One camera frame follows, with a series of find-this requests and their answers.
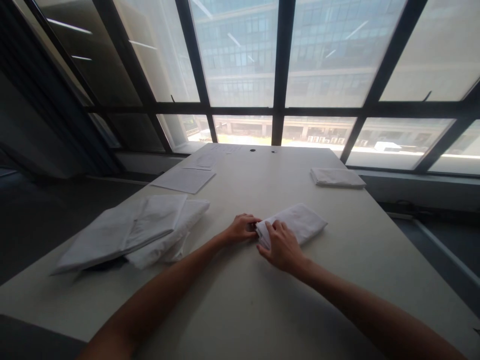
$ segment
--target stack of folded cloth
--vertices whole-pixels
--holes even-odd
[[[277,215],[269,217],[256,224],[256,232],[259,237],[258,241],[267,250],[270,250],[271,243],[270,234],[265,222],[273,224],[275,220],[284,222],[295,234],[296,240],[300,245],[313,238],[328,224],[328,222],[302,203],[289,207],[288,209],[279,212]]]
[[[187,195],[153,195],[105,210],[80,231],[53,275],[80,271],[126,255],[135,267],[183,257],[189,230],[210,202]]]
[[[353,170],[312,167],[310,175],[315,184],[324,187],[362,189],[367,184]]]

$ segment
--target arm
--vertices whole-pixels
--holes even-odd
[[[399,307],[306,258],[284,222],[266,225],[271,250],[257,245],[260,254],[324,296],[389,359],[465,359],[445,339]]]
[[[227,245],[255,238],[257,233],[246,229],[248,224],[259,221],[253,215],[237,215],[225,231],[150,280],[112,315],[77,360],[130,359],[212,258]]]

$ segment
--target left hand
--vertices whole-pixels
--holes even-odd
[[[224,231],[218,234],[227,244],[240,243],[245,240],[256,238],[256,231],[249,231],[250,224],[256,224],[262,221],[252,214],[243,213],[235,216],[233,222]]]

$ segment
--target window frame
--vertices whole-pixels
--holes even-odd
[[[72,58],[66,52],[59,39],[53,32],[49,22],[43,16],[35,0],[24,0],[41,27],[48,35],[57,51],[65,60],[72,73],[78,79],[93,106],[84,106],[87,113],[96,113],[101,116],[118,139],[121,149],[115,151],[134,152],[127,147],[121,134],[115,129],[108,114],[145,114],[150,119],[156,135],[165,152],[149,151],[155,154],[188,156],[172,150],[164,129],[162,129],[157,115],[206,115],[208,127],[213,143],[218,142],[213,115],[254,115],[272,116],[271,145],[281,146],[285,116],[311,117],[347,117],[356,118],[350,136],[346,140],[340,160],[346,164],[352,148],[359,137],[367,118],[432,118],[455,119],[444,131],[442,136],[425,152],[412,170],[389,168],[373,168],[348,166],[350,169],[377,170],[382,172],[409,173],[409,174],[438,174],[442,176],[473,177],[479,175],[431,172],[430,167],[448,150],[448,148],[464,133],[476,120],[480,119],[480,84],[477,82],[461,101],[380,101],[380,97],[390,80],[390,77],[407,45],[415,26],[428,0],[407,0],[403,12],[398,19],[390,43],[374,77],[368,95],[362,107],[286,107],[287,82],[289,75],[290,55],[292,48],[293,25],[295,15],[295,0],[279,0],[277,47],[274,75],[273,107],[212,107],[210,104],[205,75],[200,57],[197,35],[192,18],[189,0],[175,0],[181,28],[190,58],[200,102],[157,102],[148,84],[127,32],[117,12],[114,0],[92,0],[100,18],[107,29],[111,41],[120,56],[127,74],[137,92],[141,106],[104,106],[98,101],[85,78],[76,67]]]

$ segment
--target white towel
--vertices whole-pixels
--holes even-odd
[[[353,170],[312,167],[313,181],[320,186],[362,189],[367,184]]]
[[[180,218],[187,195],[153,195],[146,198],[140,218],[135,222],[122,251],[148,244],[171,233]]]
[[[173,232],[187,195],[154,195],[105,210],[76,235],[52,275],[80,271]]]
[[[293,231],[300,245],[306,243],[327,226],[328,222],[310,210],[304,204],[299,203],[279,212],[256,224],[256,232],[260,244],[267,250],[270,249],[270,235],[265,222],[273,224],[275,220],[284,222]]]
[[[210,207],[210,201],[187,200],[181,210],[175,230],[125,257],[136,268],[145,269],[156,263],[176,242],[184,237]]]
[[[184,252],[185,241],[189,237],[190,232],[187,232],[184,237],[178,240],[159,261],[165,264],[176,263],[184,258],[186,255]]]

